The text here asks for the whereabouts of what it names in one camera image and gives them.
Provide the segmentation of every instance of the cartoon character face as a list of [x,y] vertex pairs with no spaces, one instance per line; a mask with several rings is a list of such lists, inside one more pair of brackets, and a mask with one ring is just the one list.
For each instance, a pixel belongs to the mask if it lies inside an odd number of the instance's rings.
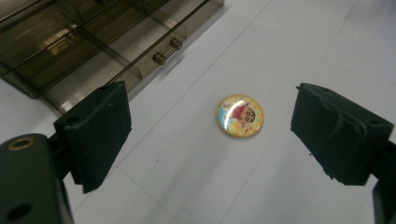
[[249,105],[238,106],[233,112],[233,119],[237,119],[242,126],[254,121],[256,115]]

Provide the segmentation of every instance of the yellow round badge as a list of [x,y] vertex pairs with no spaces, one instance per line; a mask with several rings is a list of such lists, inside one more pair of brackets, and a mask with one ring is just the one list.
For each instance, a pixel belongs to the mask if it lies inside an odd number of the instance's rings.
[[246,95],[232,95],[221,101],[216,113],[220,128],[234,137],[249,137],[264,124],[262,107]]

